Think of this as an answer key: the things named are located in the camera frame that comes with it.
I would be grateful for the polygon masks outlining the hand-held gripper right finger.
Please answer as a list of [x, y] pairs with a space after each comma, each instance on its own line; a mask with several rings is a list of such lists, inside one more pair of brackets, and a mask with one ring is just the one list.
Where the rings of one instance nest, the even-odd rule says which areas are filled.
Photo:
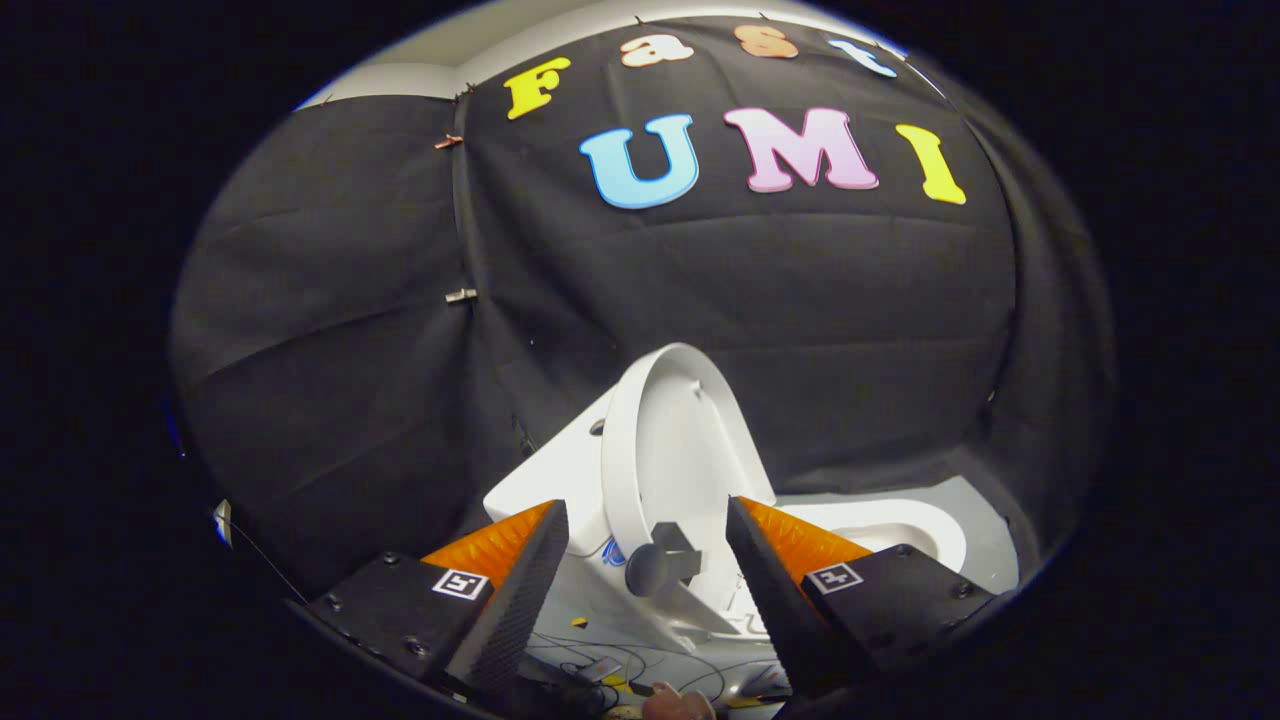
[[995, 601], [913, 544], [872, 551], [742, 496], [727, 502], [724, 537], [803, 698], [924, 666]]

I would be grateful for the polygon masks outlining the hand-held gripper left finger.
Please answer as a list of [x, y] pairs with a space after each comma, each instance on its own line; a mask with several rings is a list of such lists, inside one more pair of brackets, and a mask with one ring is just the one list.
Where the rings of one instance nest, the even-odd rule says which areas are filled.
[[489, 700], [516, 678], [568, 542], [534, 505], [417, 559], [385, 552], [305, 606], [305, 623], [415, 691]]

